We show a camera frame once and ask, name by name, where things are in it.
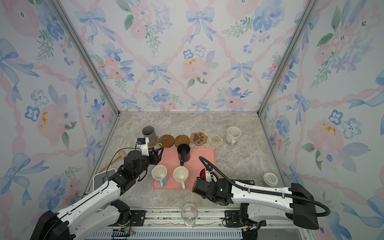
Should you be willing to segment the white mug red interior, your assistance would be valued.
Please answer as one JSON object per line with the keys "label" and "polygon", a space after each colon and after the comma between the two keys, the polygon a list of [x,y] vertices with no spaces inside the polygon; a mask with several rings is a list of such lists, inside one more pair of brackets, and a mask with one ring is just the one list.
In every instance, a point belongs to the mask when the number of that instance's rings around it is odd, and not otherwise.
{"label": "white mug red interior", "polygon": [[207,170],[206,168],[203,168],[200,170],[200,173],[199,173],[199,176],[201,179],[207,181],[207,182],[211,182],[212,181],[212,177],[211,177],[211,174],[209,172],[209,170]]}

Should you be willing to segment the cork paw print coaster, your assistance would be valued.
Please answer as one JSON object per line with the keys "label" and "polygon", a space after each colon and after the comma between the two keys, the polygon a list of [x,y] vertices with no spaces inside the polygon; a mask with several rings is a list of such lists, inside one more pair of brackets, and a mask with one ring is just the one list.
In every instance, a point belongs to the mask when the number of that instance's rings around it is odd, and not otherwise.
{"label": "cork paw print coaster", "polygon": [[208,142],[208,137],[203,132],[192,133],[190,142],[196,146],[202,146]]}

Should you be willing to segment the grey-blue woven round coaster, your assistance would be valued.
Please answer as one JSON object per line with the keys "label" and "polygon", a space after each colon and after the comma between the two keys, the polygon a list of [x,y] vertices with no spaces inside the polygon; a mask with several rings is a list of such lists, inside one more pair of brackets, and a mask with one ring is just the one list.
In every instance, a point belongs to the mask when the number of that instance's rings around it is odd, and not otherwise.
{"label": "grey-blue woven round coaster", "polygon": [[225,143],[226,145],[228,145],[228,146],[236,146],[236,145],[237,145],[237,143],[234,143],[234,144],[232,145],[232,143],[227,142],[226,139],[223,139],[223,141],[224,141],[224,143]]}

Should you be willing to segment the multicolour stitched round coaster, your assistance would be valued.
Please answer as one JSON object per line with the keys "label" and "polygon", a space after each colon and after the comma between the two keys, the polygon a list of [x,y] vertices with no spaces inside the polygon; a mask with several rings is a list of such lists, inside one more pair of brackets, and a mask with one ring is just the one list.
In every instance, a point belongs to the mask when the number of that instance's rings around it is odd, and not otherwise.
{"label": "multicolour stitched round coaster", "polygon": [[223,145],[224,140],[222,136],[214,134],[208,137],[208,142],[213,147],[220,147]]}

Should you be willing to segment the brown wooden coaster white streak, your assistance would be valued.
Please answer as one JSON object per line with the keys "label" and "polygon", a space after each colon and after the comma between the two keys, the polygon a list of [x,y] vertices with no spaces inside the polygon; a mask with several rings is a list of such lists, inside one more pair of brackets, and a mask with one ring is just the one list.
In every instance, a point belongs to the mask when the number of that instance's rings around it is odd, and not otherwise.
{"label": "brown wooden coaster white streak", "polygon": [[163,135],[159,139],[159,145],[163,148],[170,148],[174,145],[175,139],[172,135]]}

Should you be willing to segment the white speckled mug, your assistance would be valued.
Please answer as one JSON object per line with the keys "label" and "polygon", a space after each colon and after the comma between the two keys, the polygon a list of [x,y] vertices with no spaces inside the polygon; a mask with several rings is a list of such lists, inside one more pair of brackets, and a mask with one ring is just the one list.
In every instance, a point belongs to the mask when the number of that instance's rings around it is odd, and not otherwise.
{"label": "white speckled mug", "polygon": [[227,142],[232,143],[233,145],[234,143],[237,143],[239,141],[241,134],[242,132],[239,128],[232,126],[227,129],[225,139],[227,140]]}

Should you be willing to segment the grey ceramic mug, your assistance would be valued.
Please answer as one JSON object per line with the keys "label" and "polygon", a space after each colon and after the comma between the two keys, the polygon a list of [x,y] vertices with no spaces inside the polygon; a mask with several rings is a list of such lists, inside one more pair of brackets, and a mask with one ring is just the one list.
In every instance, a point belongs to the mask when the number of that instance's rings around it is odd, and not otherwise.
{"label": "grey ceramic mug", "polygon": [[146,126],[142,129],[142,134],[145,138],[149,138],[149,145],[153,145],[157,142],[158,136],[156,134],[156,131],[154,127],[152,126]]}

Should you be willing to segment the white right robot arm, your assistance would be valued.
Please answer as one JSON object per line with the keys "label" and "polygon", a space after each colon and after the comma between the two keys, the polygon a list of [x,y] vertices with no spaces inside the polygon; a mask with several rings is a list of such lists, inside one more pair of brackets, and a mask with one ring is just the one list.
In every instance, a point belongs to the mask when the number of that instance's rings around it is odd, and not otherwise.
{"label": "white right robot arm", "polygon": [[291,220],[303,229],[320,228],[314,203],[288,197],[293,195],[314,200],[314,196],[302,185],[293,183],[289,188],[266,188],[238,181],[235,184],[233,186],[225,179],[207,182],[196,178],[192,192],[217,205],[240,204],[240,212],[250,222]]}

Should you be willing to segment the cream mug blue handle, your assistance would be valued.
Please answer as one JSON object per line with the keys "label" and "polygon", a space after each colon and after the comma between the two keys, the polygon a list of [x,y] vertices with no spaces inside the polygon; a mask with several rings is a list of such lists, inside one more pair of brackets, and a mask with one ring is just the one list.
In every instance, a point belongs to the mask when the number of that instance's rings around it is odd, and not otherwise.
{"label": "cream mug blue handle", "polygon": [[152,169],[153,180],[160,184],[161,188],[165,188],[165,183],[168,181],[168,170],[164,165],[157,165]]}

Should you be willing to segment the woven rattan round coaster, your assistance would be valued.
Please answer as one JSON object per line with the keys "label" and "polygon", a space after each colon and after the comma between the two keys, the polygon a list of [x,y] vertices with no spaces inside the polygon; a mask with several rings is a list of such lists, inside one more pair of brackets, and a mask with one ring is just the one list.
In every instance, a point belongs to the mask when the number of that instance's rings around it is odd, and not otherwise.
{"label": "woven rattan round coaster", "polygon": [[159,140],[157,140],[157,142],[154,143],[153,145],[148,145],[148,147],[149,147],[149,148],[152,148],[152,147],[155,147],[155,146],[158,145],[158,144],[159,144]]}

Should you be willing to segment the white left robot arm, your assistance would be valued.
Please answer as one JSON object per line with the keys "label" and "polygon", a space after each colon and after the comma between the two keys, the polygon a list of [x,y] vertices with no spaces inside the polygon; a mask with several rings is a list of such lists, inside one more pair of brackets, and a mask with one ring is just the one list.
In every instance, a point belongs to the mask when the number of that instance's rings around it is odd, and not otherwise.
{"label": "white left robot arm", "polygon": [[117,172],[108,177],[98,189],[78,202],[56,213],[42,214],[32,233],[32,240],[84,240],[100,229],[118,223],[124,225],[132,218],[130,207],[119,197],[143,178],[150,165],[157,165],[164,148],[150,148],[143,155],[134,148]]}

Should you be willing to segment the plain brown wooden coaster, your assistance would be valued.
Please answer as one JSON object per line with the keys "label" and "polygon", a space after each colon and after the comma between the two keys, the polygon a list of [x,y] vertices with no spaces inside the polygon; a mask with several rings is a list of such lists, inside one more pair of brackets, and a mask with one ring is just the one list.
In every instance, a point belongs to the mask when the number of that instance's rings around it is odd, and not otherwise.
{"label": "plain brown wooden coaster", "polygon": [[181,144],[189,145],[190,144],[190,138],[186,135],[179,135],[175,138],[174,143],[175,143],[176,147],[178,147]]}

